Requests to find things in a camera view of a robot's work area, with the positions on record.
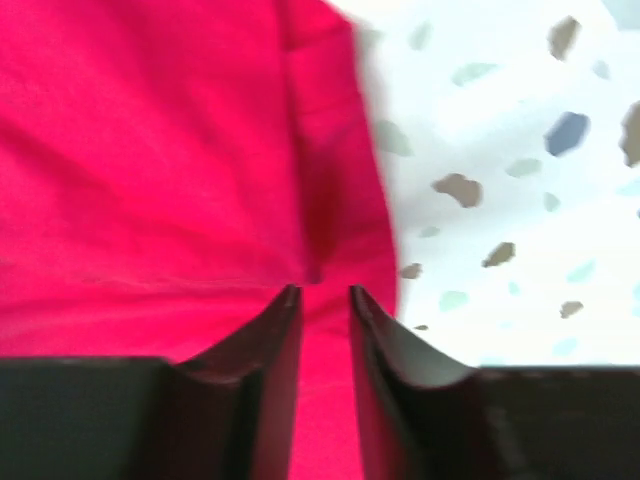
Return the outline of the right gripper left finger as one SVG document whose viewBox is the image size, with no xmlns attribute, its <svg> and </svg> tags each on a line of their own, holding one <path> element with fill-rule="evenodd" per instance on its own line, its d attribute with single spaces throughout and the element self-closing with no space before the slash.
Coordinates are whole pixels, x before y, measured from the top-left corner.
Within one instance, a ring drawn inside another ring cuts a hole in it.
<svg viewBox="0 0 640 480">
<path fill-rule="evenodd" d="M 285 287 L 191 359 L 1 362 L 5 479 L 284 479 L 302 292 Z"/>
</svg>

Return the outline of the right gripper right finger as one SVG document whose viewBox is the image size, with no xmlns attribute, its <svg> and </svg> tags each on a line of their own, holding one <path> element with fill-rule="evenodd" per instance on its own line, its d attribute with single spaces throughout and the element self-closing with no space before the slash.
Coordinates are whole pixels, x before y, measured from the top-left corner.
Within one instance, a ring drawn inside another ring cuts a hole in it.
<svg viewBox="0 0 640 480">
<path fill-rule="evenodd" d="M 467 366 L 349 290 L 368 479 L 635 479 L 639 372 Z"/>
</svg>

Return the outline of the crimson pink t shirt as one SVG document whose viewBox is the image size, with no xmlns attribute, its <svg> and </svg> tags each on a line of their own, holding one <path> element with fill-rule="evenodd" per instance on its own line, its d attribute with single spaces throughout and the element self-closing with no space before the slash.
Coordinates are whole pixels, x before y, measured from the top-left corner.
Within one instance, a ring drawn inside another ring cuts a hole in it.
<svg viewBox="0 0 640 480">
<path fill-rule="evenodd" d="M 290 475 L 359 479 L 347 290 L 396 300 L 322 1 L 1 5 L 1 352 L 184 360 L 304 289 Z"/>
</svg>

